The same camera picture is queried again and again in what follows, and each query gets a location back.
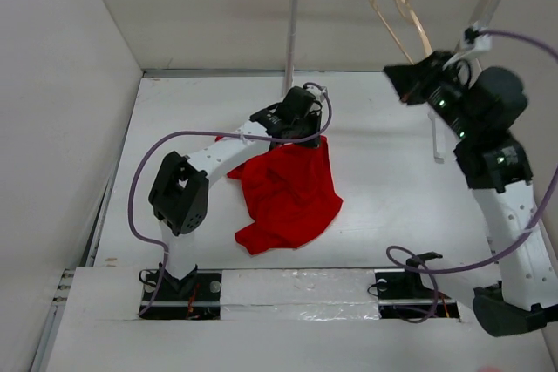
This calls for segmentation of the red t shirt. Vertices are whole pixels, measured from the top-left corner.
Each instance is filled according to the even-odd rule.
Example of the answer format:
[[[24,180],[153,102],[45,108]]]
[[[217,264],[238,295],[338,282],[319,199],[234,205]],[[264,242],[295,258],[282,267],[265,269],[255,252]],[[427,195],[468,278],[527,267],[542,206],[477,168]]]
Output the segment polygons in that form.
[[[341,211],[328,139],[320,146],[281,145],[228,173],[241,185],[252,223],[235,233],[249,254],[297,249],[320,236]]]

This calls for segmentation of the beige plastic clothes hanger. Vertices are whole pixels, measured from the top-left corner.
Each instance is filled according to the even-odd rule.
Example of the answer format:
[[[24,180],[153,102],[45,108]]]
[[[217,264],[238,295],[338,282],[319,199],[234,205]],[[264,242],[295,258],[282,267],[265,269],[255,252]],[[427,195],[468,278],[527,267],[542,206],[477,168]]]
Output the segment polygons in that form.
[[[418,34],[419,40],[422,44],[422,49],[424,53],[424,57],[428,57],[433,53],[432,45],[430,42],[429,37],[426,34],[423,24],[421,23],[418,15],[416,14],[415,10],[412,8],[411,0],[393,0],[394,5],[398,10],[399,16],[407,22],[410,26],[412,26]],[[409,64],[414,64],[414,60],[412,59],[409,52],[406,50],[396,33],[394,32],[393,28],[389,25],[387,20],[384,17],[384,14],[380,10],[377,0],[368,0],[368,3],[372,10],[376,13],[377,17],[380,19],[380,22],[383,24],[385,29],[388,31],[392,41],[398,47],[400,52],[404,55],[407,62]]]

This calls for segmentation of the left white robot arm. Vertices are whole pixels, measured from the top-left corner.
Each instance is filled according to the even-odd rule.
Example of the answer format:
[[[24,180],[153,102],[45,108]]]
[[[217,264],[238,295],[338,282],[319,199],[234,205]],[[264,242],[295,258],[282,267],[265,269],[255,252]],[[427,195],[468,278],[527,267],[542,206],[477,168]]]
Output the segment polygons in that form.
[[[165,156],[148,201],[168,247],[164,289],[173,298],[185,299],[194,291],[194,230],[208,213],[210,188],[273,145],[307,139],[303,146],[318,147],[323,101],[321,92],[294,86],[281,102],[255,112],[231,135],[198,152]]]

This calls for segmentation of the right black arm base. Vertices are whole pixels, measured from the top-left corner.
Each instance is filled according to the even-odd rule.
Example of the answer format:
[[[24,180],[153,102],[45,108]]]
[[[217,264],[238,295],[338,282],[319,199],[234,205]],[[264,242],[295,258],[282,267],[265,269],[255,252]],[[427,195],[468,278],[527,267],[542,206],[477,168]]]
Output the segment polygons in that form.
[[[423,262],[442,258],[435,252],[419,254],[418,257]],[[430,312],[433,291],[424,286],[419,274],[401,268],[380,268],[374,270],[374,278],[367,292],[377,299],[381,320],[419,323]],[[460,315],[456,301],[439,293],[436,308],[428,319],[442,318],[459,320]]]

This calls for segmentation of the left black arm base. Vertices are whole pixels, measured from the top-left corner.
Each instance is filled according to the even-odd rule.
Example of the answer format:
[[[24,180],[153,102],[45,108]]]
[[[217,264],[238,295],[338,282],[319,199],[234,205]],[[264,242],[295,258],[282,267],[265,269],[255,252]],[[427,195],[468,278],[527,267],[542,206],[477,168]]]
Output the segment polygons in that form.
[[[160,269],[139,272],[142,297],[139,317],[143,320],[213,321],[221,319],[221,270],[197,267],[182,280],[168,272],[155,293]]]

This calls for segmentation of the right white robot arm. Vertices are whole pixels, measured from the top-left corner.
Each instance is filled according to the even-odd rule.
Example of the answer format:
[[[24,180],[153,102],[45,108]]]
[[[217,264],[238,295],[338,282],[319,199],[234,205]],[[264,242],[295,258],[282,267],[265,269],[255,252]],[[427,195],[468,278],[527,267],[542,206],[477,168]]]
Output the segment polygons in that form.
[[[427,104],[457,139],[459,169],[487,223],[493,256],[448,267],[441,254],[410,254],[402,267],[407,293],[442,291],[467,305],[493,337],[522,335],[557,320],[557,273],[539,221],[547,204],[534,202],[527,153],[510,131],[527,109],[521,79],[488,67],[461,80],[470,65],[450,51],[435,51],[416,64],[386,65],[405,105]]]

